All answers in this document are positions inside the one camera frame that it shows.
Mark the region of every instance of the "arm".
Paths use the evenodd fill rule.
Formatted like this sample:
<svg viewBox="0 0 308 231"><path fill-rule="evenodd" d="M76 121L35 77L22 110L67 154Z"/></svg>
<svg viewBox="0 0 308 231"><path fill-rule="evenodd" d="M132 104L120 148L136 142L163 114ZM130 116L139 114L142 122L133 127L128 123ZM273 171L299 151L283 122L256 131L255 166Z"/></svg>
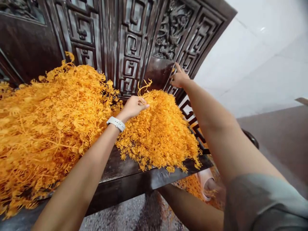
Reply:
<svg viewBox="0 0 308 231"><path fill-rule="evenodd" d="M241 130L238 122L218 101L185 74L176 63L171 84L187 93L202 134L224 183L239 175L261 173L285 180Z"/></svg>
<svg viewBox="0 0 308 231"><path fill-rule="evenodd" d="M132 96L117 119L126 123L148 107ZM79 230L119 133L113 124L106 128L57 188L32 230Z"/></svg>

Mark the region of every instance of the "wrist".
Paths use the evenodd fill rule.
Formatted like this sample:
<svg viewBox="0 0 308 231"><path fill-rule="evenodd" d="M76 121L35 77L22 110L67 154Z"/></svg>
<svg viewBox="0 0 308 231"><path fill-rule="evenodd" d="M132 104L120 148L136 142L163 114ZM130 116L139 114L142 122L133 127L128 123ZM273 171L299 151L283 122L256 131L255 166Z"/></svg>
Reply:
<svg viewBox="0 0 308 231"><path fill-rule="evenodd" d="M118 120L121 120L123 123L126 123L126 122L130 119L130 117L127 116L127 115L125 115L125 113L123 113L123 112L120 112L120 113L116 116L116 118L117 118Z"/></svg>
<svg viewBox="0 0 308 231"><path fill-rule="evenodd" d="M182 82L181 82L182 88L185 88L192 81L193 81L192 79L183 79Z"/></svg>

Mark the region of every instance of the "person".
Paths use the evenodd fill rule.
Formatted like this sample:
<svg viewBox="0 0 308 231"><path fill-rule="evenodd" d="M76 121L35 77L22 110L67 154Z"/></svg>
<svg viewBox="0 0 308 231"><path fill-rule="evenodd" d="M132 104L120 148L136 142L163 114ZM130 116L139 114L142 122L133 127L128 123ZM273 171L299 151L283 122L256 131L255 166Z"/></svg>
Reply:
<svg viewBox="0 0 308 231"><path fill-rule="evenodd" d="M183 88L226 186L224 213L171 184L158 189L189 230L308 229L308 202L260 153L236 119L175 63L171 84ZM122 122L147 105L132 96ZM33 230L78 230L100 181L119 129L110 124L56 190Z"/></svg>

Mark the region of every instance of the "hand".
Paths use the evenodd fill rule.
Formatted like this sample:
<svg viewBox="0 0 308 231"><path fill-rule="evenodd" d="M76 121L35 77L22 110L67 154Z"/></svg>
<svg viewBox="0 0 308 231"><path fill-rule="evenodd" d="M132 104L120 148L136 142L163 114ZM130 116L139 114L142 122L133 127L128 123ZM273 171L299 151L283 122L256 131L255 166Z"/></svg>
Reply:
<svg viewBox="0 0 308 231"><path fill-rule="evenodd" d="M182 88L185 81L190 80L189 76L185 73L184 69L180 67L178 63L174 63L176 67L176 73L170 76L170 84L177 88Z"/></svg>
<svg viewBox="0 0 308 231"><path fill-rule="evenodd" d="M116 118L126 123L130 118L137 116L142 110L147 109L149 106L150 104L147 104L144 98L131 96Z"/></svg>

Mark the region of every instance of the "dark wooden furniture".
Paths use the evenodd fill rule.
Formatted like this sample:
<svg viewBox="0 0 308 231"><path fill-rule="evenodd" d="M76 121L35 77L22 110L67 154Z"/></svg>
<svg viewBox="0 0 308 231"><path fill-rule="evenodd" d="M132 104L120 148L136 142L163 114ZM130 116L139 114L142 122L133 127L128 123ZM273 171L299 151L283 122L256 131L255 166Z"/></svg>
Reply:
<svg viewBox="0 0 308 231"><path fill-rule="evenodd" d="M0 77L12 86L29 83L60 65L64 51L75 64L105 73L120 98L137 94L138 83L151 79L184 110L183 90L169 77L178 62L193 79L205 57L234 18L223 0L0 0ZM183 111L192 132L205 143L192 111ZM202 169L212 163L203 148ZM187 174L154 168L140 172L131 159L120 160L114 148L87 215L198 172L191 160ZM3 221L0 230L31 226L48 199Z"/></svg>

